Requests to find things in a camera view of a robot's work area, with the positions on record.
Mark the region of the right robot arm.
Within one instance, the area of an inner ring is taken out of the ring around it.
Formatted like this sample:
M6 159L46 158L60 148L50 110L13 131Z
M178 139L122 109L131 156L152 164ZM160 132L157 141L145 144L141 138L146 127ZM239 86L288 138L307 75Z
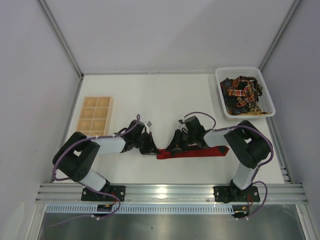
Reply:
M238 200L253 185L262 161L273 158L271 142L248 120L220 129L205 129L196 116L181 120L160 159L224 157L232 151L239 161L229 184L230 196Z

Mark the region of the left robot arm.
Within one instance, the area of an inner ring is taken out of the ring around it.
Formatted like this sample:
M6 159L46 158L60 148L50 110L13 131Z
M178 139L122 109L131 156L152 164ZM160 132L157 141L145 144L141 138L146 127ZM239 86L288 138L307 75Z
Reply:
M158 155L159 149L149 131L151 123L137 119L113 135L87 136L77 131L71 135L52 160L55 181L72 180L92 192L110 193L111 183L92 165L97 155L118 154L139 149L141 155Z

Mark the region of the red necktie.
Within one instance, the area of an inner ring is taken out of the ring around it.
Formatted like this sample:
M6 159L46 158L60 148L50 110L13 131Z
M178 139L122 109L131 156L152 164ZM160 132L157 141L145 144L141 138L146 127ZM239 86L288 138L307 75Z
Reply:
M230 149L225 145L209 148L199 148L195 145L189 146L187 151L167 151L160 149L156 155L158 160L176 159L176 158L204 158L204 157L224 157Z

